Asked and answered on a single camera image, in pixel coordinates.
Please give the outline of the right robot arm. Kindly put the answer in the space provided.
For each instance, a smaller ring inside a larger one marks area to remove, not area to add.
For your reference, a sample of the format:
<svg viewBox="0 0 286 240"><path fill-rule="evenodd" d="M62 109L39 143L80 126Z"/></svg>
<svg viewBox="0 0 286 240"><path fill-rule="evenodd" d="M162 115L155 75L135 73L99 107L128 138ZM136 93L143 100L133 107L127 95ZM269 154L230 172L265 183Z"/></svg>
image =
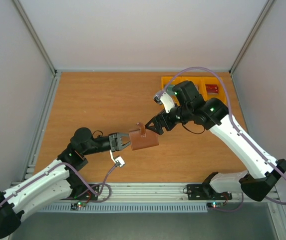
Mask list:
<svg viewBox="0 0 286 240"><path fill-rule="evenodd" d="M229 114L228 107L219 99L204 100L191 81L173 86L179 103L175 104L167 93L160 101L164 109L146 125L146 129L162 135L176 125L193 122L222 140L242 161L246 171L211 173L202 183L208 198L224 192L240 192L261 202L286 172L286 160L276 159L264 151Z"/></svg>

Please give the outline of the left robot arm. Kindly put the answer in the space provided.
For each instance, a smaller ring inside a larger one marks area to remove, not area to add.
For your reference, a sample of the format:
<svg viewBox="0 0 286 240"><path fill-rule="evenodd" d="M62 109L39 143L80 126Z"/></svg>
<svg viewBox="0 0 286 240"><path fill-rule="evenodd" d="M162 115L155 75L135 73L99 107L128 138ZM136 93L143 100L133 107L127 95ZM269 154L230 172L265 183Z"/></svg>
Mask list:
<svg viewBox="0 0 286 240"><path fill-rule="evenodd" d="M0 190L0 239L9 236L21 223L41 208L64 199L78 199L86 192L100 196L106 181L89 185L79 171L88 163L87 155L121 151L130 145L123 143L127 133L111 133L93 137L90 129L76 130L66 149L48 166L27 180Z"/></svg>

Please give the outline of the brown leather card holder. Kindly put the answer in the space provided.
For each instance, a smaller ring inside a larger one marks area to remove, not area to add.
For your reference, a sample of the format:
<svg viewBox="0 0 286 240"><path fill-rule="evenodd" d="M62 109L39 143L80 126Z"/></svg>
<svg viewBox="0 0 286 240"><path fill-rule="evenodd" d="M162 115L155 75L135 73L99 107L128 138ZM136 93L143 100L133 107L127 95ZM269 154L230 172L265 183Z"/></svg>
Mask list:
<svg viewBox="0 0 286 240"><path fill-rule="evenodd" d="M136 124L137 128L129 132L131 149L134 151L151 148L159 145L158 135L147 129L141 122Z"/></svg>

